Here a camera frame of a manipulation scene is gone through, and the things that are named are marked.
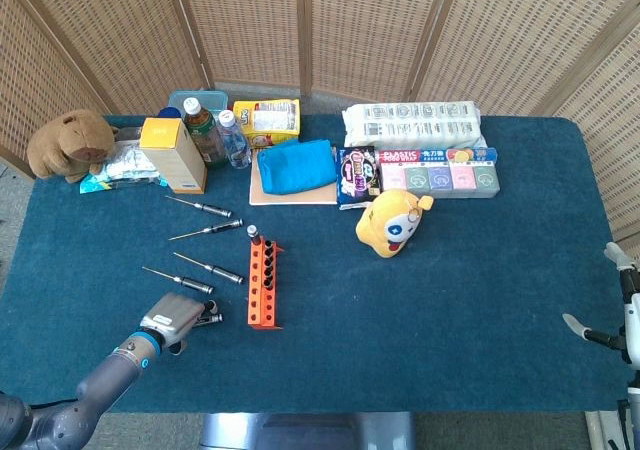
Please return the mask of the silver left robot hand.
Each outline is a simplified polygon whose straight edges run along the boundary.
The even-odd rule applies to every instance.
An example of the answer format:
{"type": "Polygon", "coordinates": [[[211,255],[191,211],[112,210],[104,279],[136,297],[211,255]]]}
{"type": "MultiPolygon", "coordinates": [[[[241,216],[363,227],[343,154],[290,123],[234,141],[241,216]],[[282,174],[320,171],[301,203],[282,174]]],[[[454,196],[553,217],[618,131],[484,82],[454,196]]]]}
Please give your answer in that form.
{"type": "Polygon", "coordinates": [[[152,337],[160,350],[177,356],[186,349],[186,336],[194,327],[223,321],[214,300],[200,302],[169,292],[144,315],[139,328],[152,337]]]}

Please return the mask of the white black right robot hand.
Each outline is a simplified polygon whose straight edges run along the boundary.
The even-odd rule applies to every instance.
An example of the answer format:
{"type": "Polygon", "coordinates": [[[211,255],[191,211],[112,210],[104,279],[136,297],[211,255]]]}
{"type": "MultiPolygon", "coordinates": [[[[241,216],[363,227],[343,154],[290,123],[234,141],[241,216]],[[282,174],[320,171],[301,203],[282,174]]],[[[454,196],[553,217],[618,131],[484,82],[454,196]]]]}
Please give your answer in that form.
{"type": "Polygon", "coordinates": [[[617,336],[593,330],[573,315],[562,318],[569,329],[583,340],[621,352],[622,359],[634,371],[639,370],[639,266],[618,244],[608,242],[603,251],[619,272],[623,299],[624,324],[617,336]]]}

